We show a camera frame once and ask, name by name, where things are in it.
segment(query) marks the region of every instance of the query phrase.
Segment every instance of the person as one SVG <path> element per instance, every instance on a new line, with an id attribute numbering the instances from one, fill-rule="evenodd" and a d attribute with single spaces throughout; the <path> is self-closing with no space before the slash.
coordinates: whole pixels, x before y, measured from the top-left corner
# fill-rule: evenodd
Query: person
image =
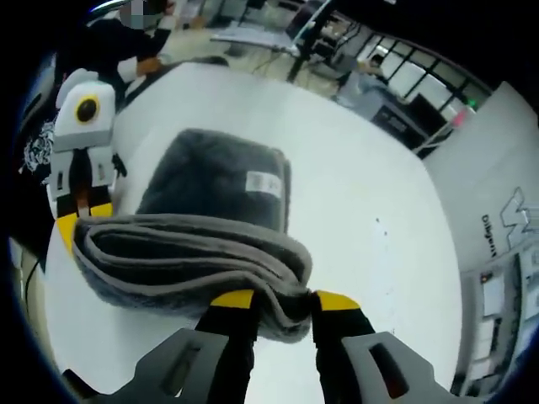
<path id="1" fill-rule="evenodd" d="M 102 19 L 79 28 L 56 57 L 58 84 L 78 68 L 99 74 L 121 101 L 130 82 L 163 65 L 158 54 L 172 29 L 179 8 L 171 0 L 132 0 Z M 157 22 L 153 36 L 146 30 Z"/>
<path id="2" fill-rule="evenodd" d="M 382 55 L 374 55 L 369 61 L 360 61 L 357 67 L 338 80 L 337 93 L 332 100 L 346 108 L 352 108 L 357 98 L 372 88 L 386 88 L 387 80 L 382 71 Z"/>

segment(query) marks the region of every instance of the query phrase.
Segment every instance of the white tabletop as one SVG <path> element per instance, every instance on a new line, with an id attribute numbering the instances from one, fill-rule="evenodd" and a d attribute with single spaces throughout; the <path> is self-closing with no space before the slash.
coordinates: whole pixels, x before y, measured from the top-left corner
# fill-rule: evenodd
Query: white tabletop
<path id="1" fill-rule="evenodd" d="M 281 149 L 291 161 L 289 234 L 312 255 L 309 287 L 362 304 L 451 386 L 461 337 L 461 290 L 444 212 L 422 162 L 370 122 L 285 82 L 221 66 L 183 64 L 122 111 L 115 145 L 129 175 L 119 214 L 138 207 L 154 168 L 183 129 L 221 130 Z M 113 307 L 89 289 L 55 228 L 46 265 L 48 330 L 61 370 L 118 390 L 136 361 L 194 323 Z M 259 339 L 247 403 L 323 402 L 309 335 Z"/>

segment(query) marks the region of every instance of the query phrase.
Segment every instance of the barcode sticker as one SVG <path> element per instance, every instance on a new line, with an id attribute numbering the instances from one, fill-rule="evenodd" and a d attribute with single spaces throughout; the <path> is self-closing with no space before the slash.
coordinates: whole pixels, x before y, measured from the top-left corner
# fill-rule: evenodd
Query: barcode sticker
<path id="1" fill-rule="evenodd" d="M 245 190 L 247 192 L 265 192 L 280 199 L 282 195 L 282 182 L 274 174 L 249 171 L 247 172 Z"/>

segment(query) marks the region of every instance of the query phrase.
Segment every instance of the desk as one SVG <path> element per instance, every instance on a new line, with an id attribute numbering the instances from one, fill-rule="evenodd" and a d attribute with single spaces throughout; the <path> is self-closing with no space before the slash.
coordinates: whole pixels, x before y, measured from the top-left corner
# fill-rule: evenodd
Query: desk
<path id="1" fill-rule="evenodd" d="M 291 160 L 289 234 L 312 254 L 310 288 L 349 295 L 378 331 L 391 330 L 435 367 L 449 388 L 461 337 L 461 291 L 451 234 L 422 162 L 370 122 L 289 83 L 221 66 L 184 63 L 117 117 L 114 142 L 129 175 L 119 214 L 136 210 L 153 169 L 186 128 L 222 130 L 280 148 Z M 87 287 L 55 228 L 45 304 L 56 362 L 112 392 L 136 361 L 181 327 L 109 306 Z M 318 403 L 312 337 L 262 338 L 247 403 Z"/>

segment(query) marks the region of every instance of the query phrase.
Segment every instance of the gray towel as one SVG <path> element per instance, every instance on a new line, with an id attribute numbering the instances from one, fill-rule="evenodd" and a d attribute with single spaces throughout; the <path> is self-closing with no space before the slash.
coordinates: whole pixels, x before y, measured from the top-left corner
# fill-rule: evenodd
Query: gray towel
<path id="1" fill-rule="evenodd" d="M 291 167 L 282 152 L 208 130 L 181 132 L 137 215 L 79 219 L 73 253 L 99 296 L 198 317 L 222 293 L 262 296 L 261 333 L 293 342 L 309 328 L 311 258 L 285 232 Z"/>
<path id="2" fill-rule="evenodd" d="M 262 335 L 295 342 L 309 328 L 310 255 L 261 226 L 194 215 L 90 217 L 77 222 L 73 255 L 112 304 L 198 317 L 222 293 L 255 289 Z"/>

